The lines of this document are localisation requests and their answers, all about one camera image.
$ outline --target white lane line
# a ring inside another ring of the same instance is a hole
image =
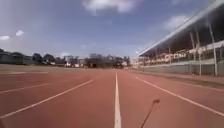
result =
[[[121,113],[120,113],[120,102],[119,102],[119,89],[118,79],[116,72],[116,89],[115,89],[115,116],[114,116],[114,128],[121,128]]]
[[[62,81],[58,81],[59,82],[67,82],[70,80],[62,80]],[[15,92],[15,91],[20,91],[20,90],[25,90],[25,89],[31,89],[31,88],[37,88],[37,87],[42,87],[42,86],[46,86],[46,85],[53,85],[53,83],[45,83],[45,84],[40,84],[40,85],[34,85],[34,86],[29,86],[29,87],[23,87],[23,88],[16,88],[16,89],[11,89],[11,90],[5,90],[5,91],[1,91],[0,94],[3,93],[8,93],[8,92]]]
[[[0,73],[0,75],[20,75],[25,73],[26,72],[7,72],[7,73]]]
[[[158,85],[152,84],[152,83],[150,83],[150,82],[148,82],[148,81],[145,81],[145,80],[143,80],[143,79],[140,79],[140,78],[138,78],[138,77],[136,77],[136,79],[139,80],[139,81],[142,81],[142,82],[144,82],[144,83],[146,83],[146,84],[148,84],[148,85],[151,85],[151,86],[153,86],[154,88],[157,88],[157,89],[159,89],[159,90],[161,90],[161,91],[164,91],[164,92],[166,92],[166,93],[168,93],[168,94],[170,94],[170,95],[173,95],[173,96],[175,96],[175,97],[177,97],[177,98],[180,98],[181,100],[187,101],[188,103],[191,103],[191,104],[196,105],[196,106],[198,106],[198,107],[200,107],[200,108],[203,108],[203,109],[205,109],[205,110],[208,110],[208,111],[210,111],[210,112],[212,112],[212,113],[215,113],[215,114],[217,114],[217,115],[219,115],[219,116],[224,117],[224,113],[222,113],[222,112],[219,112],[219,111],[217,111],[217,110],[214,110],[214,109],[212,109],[212,108],[209,108],[209,107],[207,107],[207,106],[204,106],[204,105],[202,105],[202,104],[200,104],[200,103],[197,103],[197,102],[195,102],[195,101],[192,101],[192,100],[190,100],[190,99],[187,99],[187,98],[185,98],[185,97],[183,97],[183,96],[180,96],[180,95],[178,95],[178,94],[172,93],[172,92],[170,92],[170,91],[168,91],[168,90],[165,90],[165,89],[159,87]]]
[[[29,106],[24,107],[24,108],[21,108],[21,109],[19,109],[19,110],[17,110],[17,111],[10,112],[10,113],[8,113],[8,114],[2,115],[2,116],[0,116],[0,119],[4,119],[4,118],[10,117],[10,116],[13,116],[13,115],[18,114],[18,113],[20,113],[20,112],[26,111],[26,110],[28,110],[28,109],[30,109],[30,108],[36,107],[36,106],[38,106],[38,105],[41,105],[41,104],[43,104],[43,103],[45,103],[45,102],[48,102],[48,101],[50,101],[50,100],[53,100],[53,99],[55,99],[55,98],[57,98],[57,97],[59,97],[59,96],[62,96],[62,95],[64,95],[64,94],[66,94],[66,93],[69,93],[69,92],[71,92],[71,91],[73,91],[73,90],[75,90],[75,89],[78,89],[78,88],[80,88],[80,87],[82,87],[82,86],[84,86],[84,85],[86,85],[86,84],[91,83],[91,82],[93,82],[93,79],[92,79],[92,80],[89,80],[89,81],[86,81],[86,82],[84,82],[84,83],[82,83],[82,84],[79,84],[79,85],[76,86],[76,87],[73,87],[73,88],[70,88],[70,89],[68,89],[68,90],[66,90],[66,91],[63,91],[63,92],[61,92],[61,93],[59,93],[59,94],[57,94],[57,95],[54,95],[54,96],[52,96],[52,97],[49,97],[49,98],[47,98],[47,99],[45,99],[45,100],[42,100],[42,101],[40,101],[40,102],[37,102],[37,103],[35,103],[35,104],[29,105]]]
[[[36,87],[41,87],[41,86],[46,86],[49,84],[40,84],[40,85],[35,85],[35,86],[30,86],[30,87],[24,87],[24,88],[16,88],[16,89],[11,89],[11,90],[5,90],[5,91],[1,91],[0,94],[3,93],[8,93],[8,92],[14,92],[14,91],[20,91],[20,90],[25,90],[25,89],[30,89],[30,88],[36,88]]]
[[[191,87],[197,87],[197,88],[203,88],[203,89],[207,89],[207,90],[213,90],[213,91],[219,91],[219,92],[224,92],[223,89],[218,89],[218,88],[214,88],[214,87],[208,87],[208,86],[202,86],[202,85],[198,85],[198,84],[190,84],[190,83],[184,83],[184,82],[181,82],[181,84],[184,84],[186,86],[191,86]]]

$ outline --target pole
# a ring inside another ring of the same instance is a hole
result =
[[[215,44],[214,44],[215,39],[214,39],[213,31],[212,31],[212,26],[211,26],[209,21],[208,21],[208,28],[209,28],[211,39],[212,39],[212,48],[213,48],[213,53],[214,53],[214,64],[215,64],[215,76],[217,76],[218,75],[218,69],[217,69],[216,48],[215,48]]]
[[[156,65],[157,65],[157,62],[158,62],[158,53],[157,53],[157,48],[156,48]]]
[[[196,49],[195,49],[195,44],[194,44],[194,37],[193,37],[192,32],[190,32],[190,38],[191,38],[192,48],[193,48],[194,50],[196,50]]]
[[[145,56],[143,56],[143,67],[145,66]]]
[[[170,46],[169,46],[169,59],[170,59],[170,64],[172,63],[172,58],[171,58],[171,49],[170,49]]]
[[[148,56],[148,65],[150,66],[150,57]]]
[[[223,52],[223,45],[222,45],[222,47],[220,48],[220,59],[222,60],[223,59],[223,56],[222,56],[222,52]]]
[[[197,27],[195,27],[195,32],[196,32],[196,38],[197,38],[197,52],[199,55],[199,75],[201,76],[201,52],[199,51],[201,45],[200,45],[200,39],[199,39]]]
[[[136,62],[136,65],[137,65],[137,69],[138,69],[138,71],[140,71],[140,65],[139,65],[139,56],[138,56],[138,58],[137,58],[137,62]]]

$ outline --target roof support column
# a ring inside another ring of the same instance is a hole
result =
[[[146,66],[146,63],[145,63],[145,56],[143,56],[143,67]]]
[[[224,49],[224,46],[222,45],[222,47],[220,48],[220,59],[221,59],[221,60],[223,59],[223,56],[222,56],[223,49]]]
[[[214,34],[213,34],[213,31],[212,31],[212,26],[210,24],[210,22],[208,21],[207,22],[208,24],[208,28],[209,28],[209,32],[210,32],[210,35],[211,35],[211,39],[212,39],[212,48],[213,48],[213,54],[214,54],[214,65],[215,65],[215,76],[218,75],[218,70],[217,70],[217,56],[216,56],[216,48],[215,48],[215,38],[214,38]]]
[[[201,51],[200,51],[201,44],[200,44],[200,38],[199,38],[197,27],[195,27],[195,32],[196,32],[196,38],[197,38],[197,52],[199,56],[199,75],[201,76]]]
[[[194,44],[194,37],[193,37],[193,34],[192,32],[190,32],[190,38],[191,38],[191,43],[192,43],[192,48],[195,50],[195,44]],[[196,61],[196,55],[195,55],[196,52],[194,52],[194,61]]]
[[[148,55],[148,58],[147,58],[147,63],[148,63],[148,66],[150,66],[150,57]]]
[[[172,58],[171,58],[171,48],[170,48],[170,45],[169,45],[169,59],[170,59],[170,64],[172,63]]]
[[[156,48],[156,65],[158,64],[158,49]]]

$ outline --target track lane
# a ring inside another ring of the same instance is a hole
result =
[[[53,82],[59,82],[69,79],[68,76],[79,77],[85,73],[57,73],[57,74],[26,74],[17,77],[9,77],[10,79],[1,79],[0,81],[0,92],[6,90],[13,90],[16,88],[26,88],[30,85],[41,85],[41,84],[51,84]]]
[[[113,128],[114,93],[115,73],[104,72],[89,85],[7,117],[3,123],[10,128]]]
[[[192,101],[200,103],[206,107],[215,109],[224,113],[224,92],[216,91],[213,89],[200,88],[196,85],[188,86],[191,84],[185,84],[183,82],[178,82],[170,80],[167,78],[161,78],[151,75],[130,73],[132,77],[139,77],[142,80],[148,81],[152,84],[156,84],[159,87],[166,89],[170,92],[188,98]]]
[[[78,84],[88,81],[90,79],[97,78],[93,73],[86,73],[79,78],[72,75],[67,77],[71,79],[66,82],[58,82],[51,85],[41,86],[37,88],[29,88],[14,92],[2,93],[0,94],[0,115],[16,111],[22,107],[29,106],[30,104],[39,102],[47,97],[60,93],[66,89],[77,86]]]
[[[145,128],[222,128],[224,118],[159,89],[149,86],[131,73],[120,71],[122,128],[140,128],[152,100],[160,104],[146,122]]]

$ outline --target running track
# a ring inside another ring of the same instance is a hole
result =
[[[0,128],[140,128],[154,99],[144,128],[224,127],[224,90],[124,70],[0,79]]]

